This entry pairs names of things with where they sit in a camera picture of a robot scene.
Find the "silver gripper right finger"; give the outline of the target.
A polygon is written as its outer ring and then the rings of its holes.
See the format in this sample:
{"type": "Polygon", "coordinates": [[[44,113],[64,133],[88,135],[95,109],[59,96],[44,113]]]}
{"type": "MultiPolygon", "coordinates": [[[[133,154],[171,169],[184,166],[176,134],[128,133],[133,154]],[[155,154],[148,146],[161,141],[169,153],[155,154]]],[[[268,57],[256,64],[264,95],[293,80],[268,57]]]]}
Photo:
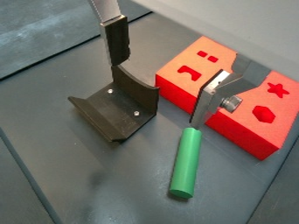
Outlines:
{"type": "Polygon", "coordinates": [[[220,69],[200,88],[191,113],[189,124],[199,129],[219,109],[232,113],[243,102],[237,94],[256,88],[271,70],[241,54],[231,66],[232,72],[220,69]]]}

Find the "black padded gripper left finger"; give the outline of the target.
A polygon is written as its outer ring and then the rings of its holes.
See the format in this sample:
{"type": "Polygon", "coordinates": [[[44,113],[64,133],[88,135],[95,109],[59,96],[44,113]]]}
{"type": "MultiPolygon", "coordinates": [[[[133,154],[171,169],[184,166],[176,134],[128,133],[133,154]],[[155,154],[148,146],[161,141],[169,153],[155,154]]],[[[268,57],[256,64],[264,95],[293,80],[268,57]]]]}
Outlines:
{"type": "Polygon", "coordinates": [[[111,66],[120,65],[129,57],[127,16],[120,12],[117,0],[89,0],[107,43],[111,66]]]}

